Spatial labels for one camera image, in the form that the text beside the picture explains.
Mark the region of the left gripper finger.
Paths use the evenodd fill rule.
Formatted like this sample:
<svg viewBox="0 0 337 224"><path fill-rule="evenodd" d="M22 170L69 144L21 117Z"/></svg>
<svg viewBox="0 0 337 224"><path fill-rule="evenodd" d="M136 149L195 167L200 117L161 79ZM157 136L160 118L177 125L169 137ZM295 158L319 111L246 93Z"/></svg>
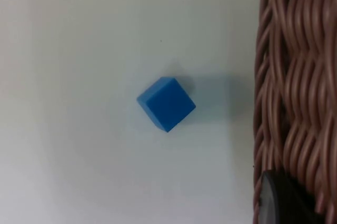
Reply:
<svg viewBox="0 0 337 224"><path fill-rule="evenodd" d="M268 170L262 176L258 200L258 223L324 223L314 212L314 198L282 171Z"/></svg>

